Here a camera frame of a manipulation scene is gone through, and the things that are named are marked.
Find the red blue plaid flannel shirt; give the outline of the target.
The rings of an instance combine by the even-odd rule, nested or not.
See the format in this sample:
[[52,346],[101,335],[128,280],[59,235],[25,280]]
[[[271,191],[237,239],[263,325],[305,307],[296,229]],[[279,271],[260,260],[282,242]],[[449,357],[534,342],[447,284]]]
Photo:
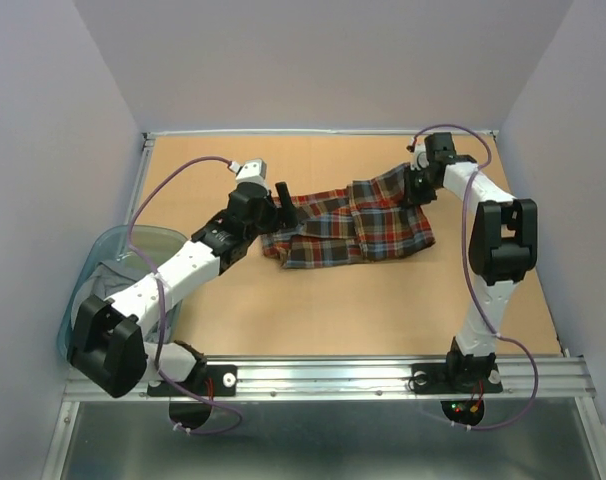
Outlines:
[[299,223],[261,237],[264,257],[284,269],[404,259],[435,244],[418,205],[404,202],[406,164],[369,180],[291,198]]

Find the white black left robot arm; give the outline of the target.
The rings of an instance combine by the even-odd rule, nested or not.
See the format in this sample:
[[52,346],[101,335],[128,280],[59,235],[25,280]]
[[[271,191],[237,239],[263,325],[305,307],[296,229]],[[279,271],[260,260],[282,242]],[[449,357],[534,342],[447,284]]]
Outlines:
[[286,183],[277,183],[274,191],[238,183],[226,208],[169,260],[122,291],[105,299],[91,295],[81,303],[69,363],[113,398],[152,378],[172,382],[185,394],[198,392],[206,373],[201,355],[185,343],[150,343],[147,333],[163,328],[178,303],[244,258],[259,236],[297,223]]

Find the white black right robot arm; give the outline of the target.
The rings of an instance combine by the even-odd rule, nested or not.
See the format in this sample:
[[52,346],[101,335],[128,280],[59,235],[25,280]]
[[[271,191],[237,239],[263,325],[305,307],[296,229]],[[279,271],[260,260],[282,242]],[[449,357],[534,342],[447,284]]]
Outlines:
[[441,363],[416,364],[409,387],[417,394],[501,391],[496,346],[517,285],[538,256],[538,210],[496,185],[470,155],[457,152],[449,132],[414,138],[403,172],[403,200],[427,205],[444,189],[462,202],[461,248],[471,303]]

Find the clear blue plastic bin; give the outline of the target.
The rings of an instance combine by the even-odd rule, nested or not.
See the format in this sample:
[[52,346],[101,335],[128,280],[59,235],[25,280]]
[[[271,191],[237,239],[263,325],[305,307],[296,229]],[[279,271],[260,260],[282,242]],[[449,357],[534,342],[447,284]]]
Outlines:
[[[161,265],[183,246],[187,238],[171,229],[156,226],[136,226],[132,232],[134,245],[157,266]],[[57,348],[62,358],[72,337],[70,326],[72,300],[81,284],[89,277],[97,264],[105,260],[116,260],[126,266],[150,272],[149,266],[127,244],[127,227],[117,226],[104,232],[93,244],[73,289],[57,335]]]

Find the grey crumpled shirt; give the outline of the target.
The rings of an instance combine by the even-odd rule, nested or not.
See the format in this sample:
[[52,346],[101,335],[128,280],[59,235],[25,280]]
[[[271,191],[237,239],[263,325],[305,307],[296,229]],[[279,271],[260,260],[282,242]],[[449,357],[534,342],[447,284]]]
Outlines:
[[[91,295],[102,299],[122,291],[141,280],[147,273],[144,270],[131,268],[116,260],[105,260],[97,264],[89,277],[81,284],[72,300],[70,326],[73,327],[77,319],[79,308],[83,301]],[[179,318],[181,304],[179,303],[167,313],[164,343],[169,343]],[[146,342],[157,343],[160,336],[160,321],[144,337]]]

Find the aluminium back table rail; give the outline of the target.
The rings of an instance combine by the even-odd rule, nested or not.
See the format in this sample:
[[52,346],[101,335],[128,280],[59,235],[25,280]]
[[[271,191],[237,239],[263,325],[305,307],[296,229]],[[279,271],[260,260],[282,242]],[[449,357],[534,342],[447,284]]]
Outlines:
[[421,129],[315,129],[315,128],[255,128],[255,129],[200,129],[144,132],[146,139],[160,137],[196,136],[403,136],[423,132]]

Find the aluminium table rail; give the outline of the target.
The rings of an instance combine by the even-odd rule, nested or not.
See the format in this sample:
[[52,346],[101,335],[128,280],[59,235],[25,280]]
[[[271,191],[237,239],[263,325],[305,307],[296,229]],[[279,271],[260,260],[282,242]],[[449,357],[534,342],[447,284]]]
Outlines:
[[315,128],[255,128],[255,129],[200,129],[144,132],[146,139],[160,137],[196,136],[403,136],[423,132],[421,129],[315,129]]
[[[469,399],[470,393],[417,394],[409,382],[418,372],[416,363],[441,363],[437,357],[222,357],[209,360],[210,368],[235,365],[236,393],[215,398],[225,403],[271,401],[351,400],[446,400]],[[497,360],[503,391],[488,392],[483,399],[528,399],[532,392],[532,368],[527,358],[507,356]],[[582,358],[543,356],[536,359],[539,388],[536,399],[596,396],[596,389]],[[170,396],[148,394],[148,382],[137,384],[119,399],[110,397],[77,371],[71,371],[63,400],[68,402],[193,400],[180,393]]]

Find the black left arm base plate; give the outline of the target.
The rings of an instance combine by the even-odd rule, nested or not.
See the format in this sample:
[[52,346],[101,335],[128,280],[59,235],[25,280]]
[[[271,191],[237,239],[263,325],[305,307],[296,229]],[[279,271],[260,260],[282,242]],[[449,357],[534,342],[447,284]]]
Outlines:
[[[238,379],[238,368],[233,364],[198,364],[188,377],[175,381],[183,389],[199,396],[234,397]],[[166,381],[157,385],[149,384],[147,395],[150,397],[171,397],[182,395],[179,390]]]

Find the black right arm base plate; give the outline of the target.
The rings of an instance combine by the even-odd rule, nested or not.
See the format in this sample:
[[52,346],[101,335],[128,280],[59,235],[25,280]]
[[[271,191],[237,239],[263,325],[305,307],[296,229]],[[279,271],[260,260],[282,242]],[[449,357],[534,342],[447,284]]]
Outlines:
[[491,381],[498,373],[498,366],[473,366],[450,368],[445,362],[418,363],[412,366],[412,390],[419,395],[472,394],[483,389],[485,394],[503,392],[500,380]]

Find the aluminium front table rail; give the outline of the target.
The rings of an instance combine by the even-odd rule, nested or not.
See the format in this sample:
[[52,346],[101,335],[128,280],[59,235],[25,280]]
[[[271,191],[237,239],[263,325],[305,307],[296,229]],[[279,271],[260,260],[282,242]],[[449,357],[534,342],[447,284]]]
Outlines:
[[[271,401],[351,400],[446,400],[469,399],[470,393],[417,394],[409,382],[418,372],[416,363],[441,363],[437,357],[222,357],[209,360],[210,368],[235,365],[236,393],[215,398],[225,403]],[[503,391],[488,392],[483,399],[528,399],[532,392],[532,368],[527,358],[507,356],[497,360]],[[596,396],[596,389],[582,358],[543,356],[536,359],[539,388],[536,399]],[[77,371],[71,371],[63,400],[68,402],[193,400],[180,393],[170,396],[148,394],[148,382],[137,384],[119,399],[110,397]]]

